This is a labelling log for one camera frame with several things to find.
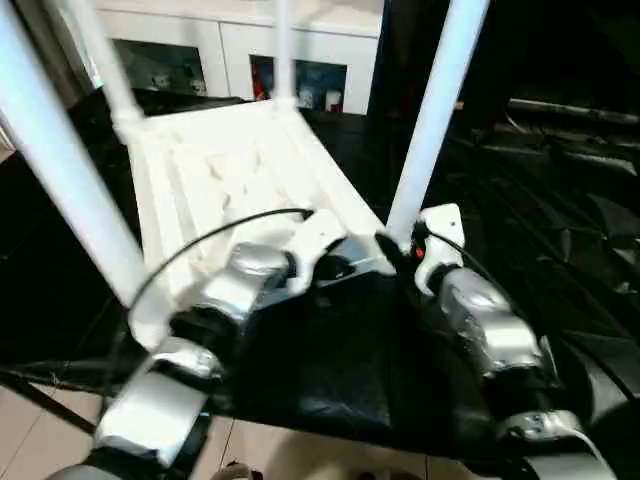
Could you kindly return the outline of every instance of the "white rod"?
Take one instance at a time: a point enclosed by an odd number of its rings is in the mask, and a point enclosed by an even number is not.
[[[490,0],[451,0],[387,231],[406,248],[467,74]]]
[[[69,7],[80,27],[87,51],[96,63],[104,83],[104,92],[111,107],[111,119],[120,140],[126,143],[129,124],[139,122],[143,115],[133,98],[129,81],[113,46],[106,36],[102,21],[95,10],[93,0],[69,0]]]
[[[140,249],[4,0],[0,1],[0,45],[2,120],[111,289],[122,304],[129,305],[147,276]],[[37,271],[33,281],[38,282]],[[152,288],[132,312],[136,339],[153,348],[167,333],[170,314],[169,301]]]
[[[276,99],[285,107],[295,105],[293,34],[291,31],[291,5],[288,0],[276,0]]]

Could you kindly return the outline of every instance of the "wire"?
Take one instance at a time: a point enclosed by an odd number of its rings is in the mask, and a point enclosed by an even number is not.
[[[513,126],[513,128],[518,130],[520,133],[529,133],[525,128],[522,128],[520,125],[518,125],[516,121],[511,118],[511,115],[509,115],[507,112],[504,112],[504,116],[507,119],[507,122],[509,122]]]
[[[127,317],[128,317],[128,313],[132,312],[136,306],[138,305],[138,303],[140,303],[140,300],[142,299],[142,297],[144,296],[144,294],[146,293],[146,291],[149,289],[149,287],[151,286],[151,284],[160,276],[160,274],[162,274],[162,272],[164,272],[174,261],[176,261],[179,257],[181,257],[182,255],[184,255],[185,253],[187,253],[189,250],[191,250],[193,247],[195,247],[196,245],[199,245],[200,243],[204,242],[205,240],[218,235],[220,233],[224,233],[227,230],[230,230],[232,228],[238,227],[240,225],[243,225],[245,223],[249,223],[252,222],[254,220],[259,220],[261,218],[265,218],[265,217],[270,217],[273,215],[284,215],[284,214],[288,214],[288,213],[299,213],[303,216],[303,218],[308,218],[309,216],[311,216],[313,214],[313,210],[308,210],[308,209],[304,209],[304,208],[279,208],[276,210],[269,210],[266,212],[261,212],[261,213],[256,213],[255,215],[250,215],[248,217],[244,217],[241,218],[239,220],[236,220],[234,222],[231,223],[227,223],[226,225],[223,225],[220,228],[216,228],[215,230],[211,230],[210,232],[207,232],[203,235],[200,235],[197,238],[194,238],[193,240],[189,241],[188,243],[186,243],[184,246],[182,246],[177,252],[175,252],[173,255],[171,255],[169,258],[167,258],[164,262],[162,262],[158,267],[156,267],[150,274],[149,276],[145,279],[145,281],[142,283],[142,285],[140,285],[140,287],[138,288],[138,290],[136,291],[136,294],[133,296],[133,299],[131,300],[131,304],[129,305],[128,309],[125,309],[124,314],[122,315],[122,319],[118,325],[118,328],[116,330],[116,333],[114,335],[114,340],[111,346],[111,352],[109,354],[109,368],[107,369],[105,376],[104,376],[104,380],[103,380],[103,386],[102,386],[102,400],[101,400],[101,406],[100,406],[100,417],[102,417],[102,415],[104,414],[104,412],[106,411],[106,406],[107,406],[107,397],[109,396],[109,393],[111,392],[111,386],[113,383],[113,377],[117,371],[117,364],[119,363],[119,357],[120,357],[120,351],[122,349],[122,344],[124,343],[124,340],[127,338]]]
[[[616,478],[613,473],[613,469],[611,468],[611,465],[609,465],[607,460],[604,458],[604,455],[602,455],[602,453],[600,452],[596,444],[593,442],[593,440],[591,440],[584,432],[581,432],[577,428],[567,427],[563,425],[561,422],[557,422],[555,426],[556,428],[563,430],[565,433],[573,437],[576,437],[579,440],[582,440],[587,445],[589,450],[591,450],[591,453],[596,458],[596,460],[598,460],[602,464],[602,466],[606,470],[608,470],[608,473],[611,475],[611,478]]]
[[[462,255],[473,266],[474,269],[478,270],[478,272],[480,272],[480,274],[483,277],[485,277],[487,280],[489,280],[491,283],[495,283],[499,285],[498,281],[493,277],[493,275],[489,273],[489,271],[484,267],[482,262],[480,262],[480,260],[478,260],[472,254],[470,254],[468,251],[466,251],[456,242],[448,239],[444,235],[440,235],[439,233],[432,232],[431,230],[428,230],[428,232],[429,232],[429,235],[436,237],[438,240],[442,240],[444,243],[446,243],[451,248],[453,248],[458,253],[460,253],[460,255]]]

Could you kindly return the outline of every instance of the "white cabinet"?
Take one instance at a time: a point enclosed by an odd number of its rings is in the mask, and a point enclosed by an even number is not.
[[[255,68],[255,63],[251,60],[254,56],[274,56],[275,38],[271,29],[222,24],[221,30],[231,95],[253,99],[252,67]],[[299,30],[294,31],[293,37],[296,60],[346,67],[344,85],[337,87],[344,96],[343,111],[366,113],[378,40]]]
[[[338,101],[345,112],[366,113],[383,2],[291,2],[297,89],[305,104],[315,97],[316,108]],[[268,98],[275,54],[271,0],[98,0],[97,5],[134,86],[189,93],[204,83],[200,93],[208,96]]]
[[[132,70],[131,62],[137,61],[149,65],[146,69],[149,86],[161,89],[162,85],[154,85],[153,82],[168,81],[166,76],[171,75],[170,67],[173,67],[175,77],[188,77],[189,72],[175,72],[175,68],[179,67],[175,62],[167,65],[166,70],[160,70],[156,66],[162,61],[182,57],[185,59],[185,68],[200,69],[191,74],[196,79],[200,75],[203,77],[207,95],[212,97],[229,95],[218,22],[129,11],[102,10],[100,16],[107,34],[115,40],[121,57],[123,53],[126,55],[127,51],[131,53],[131,57],[140,54],[136,59],[123,58],[128,73]],[[192,65],[194,57],[198,63],[196,68]],[[130,80],[135,87],[145,87],[141,84],[144,82],[142,78]]]

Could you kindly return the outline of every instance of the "black surface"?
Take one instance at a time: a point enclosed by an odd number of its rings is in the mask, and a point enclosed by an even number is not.
[[[138,98],[149,114],[202,102],[157,92]],[[305,115],[385,219],[410,130],[352,115]],[[111,131],[102,94],[81,102],[71,117],[137,232],[126,151]],[[606,444],[621,419],[637,421],[640,206],[631,169],[604,155],[573,155],[584,148],[547,135],[477,145],[454,129],[425,204],[460,205],[469,250],[534,328],[550,335],[567,372],[567,401]],[[633,151],[616,155],[637,165]],[[19,155],[0,165],[0,199],[7,232],[0,235],[3,370],[99,388],[121,307]],[[430,454],[490,457],[490,417],[466,365],[425,333],[396,288],[368,276],[264,312],[246,360],[214,395],[219,411]],[[130,342],[120,373],[141,355]],[[604,397],[618,403],[606,406]]]
[[[415,121],[448,7],[447,0],[386,2],[370,114]],[[508,106],[511,98],[579,106],[585,120],[599,110],[637,115],[639,33],[633,2],[491,2],[459,99],[465,124],[491,129],[506,123],[508,110],[528,128],[520,117],[528,108]],[[637,139],[637,119],[613,123],[616,134],[626,123]],[[606,135],[606,123],[598,130]]]

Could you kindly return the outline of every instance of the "cabinet door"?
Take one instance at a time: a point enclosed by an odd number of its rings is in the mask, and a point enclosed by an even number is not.
[[[276,50],[273,29],[230,23],[222,23],[220,28],[231,95],[247,100],[262,94],[268,96],[272,81],[267,79],[265,82],[259,77],[265,63],[272,62]],[[335,92],[339,91],[338,101],[343,111],[365,114],[378,40],[300,30],[295,30],[293,37],[296,88],[301,103],[307,105],[311,102],[316,107],[324,105],[329,110],[330,104],[338,100]],[[327,79],[315,81],[316,77],[323,75],[323,70],[329,72],[325,75]]]
[[[100,16],[133,87],[229,95],[217,22],[107,10]]]

